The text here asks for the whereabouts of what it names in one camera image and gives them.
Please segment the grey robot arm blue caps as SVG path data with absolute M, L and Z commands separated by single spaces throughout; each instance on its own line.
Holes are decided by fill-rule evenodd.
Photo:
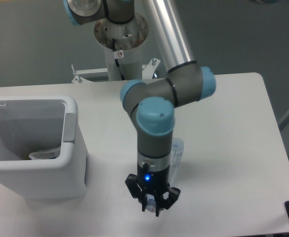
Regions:
M 167 77 L 152 83 L 129 79 L 121 56 L 139 47 L 148 28 L 136 19 L 132 0 L 66 0 L 74 25 L 95 22 L 98 41 L 110 49 L 120 80 L 120 100 L 137 131 L 137 174 L 125 183 L 143 210 L 159 214 L 179 198 L 180 190 L 168 181 L 171 167 L 174 110 L 210 97 L 216 90 L 214 74 L 195 60 L 172 0 L 145 0 L 147 16 L 161 50 Z

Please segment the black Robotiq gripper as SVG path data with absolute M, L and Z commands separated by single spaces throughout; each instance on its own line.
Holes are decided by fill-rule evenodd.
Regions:
M 144 172 L 143 168 L 138 165 L 137 176 L 135 174 L 127 176 L 125 184 L 131 196 L 141 203 L 142 212 L 146 210 L 146 194 L 155 195 L 156 217 L 159 217 L 161 210 L 168 210 L 178 200 L 180 189 L 169 185 L 168 175 L 169 166 L 157 172 Z

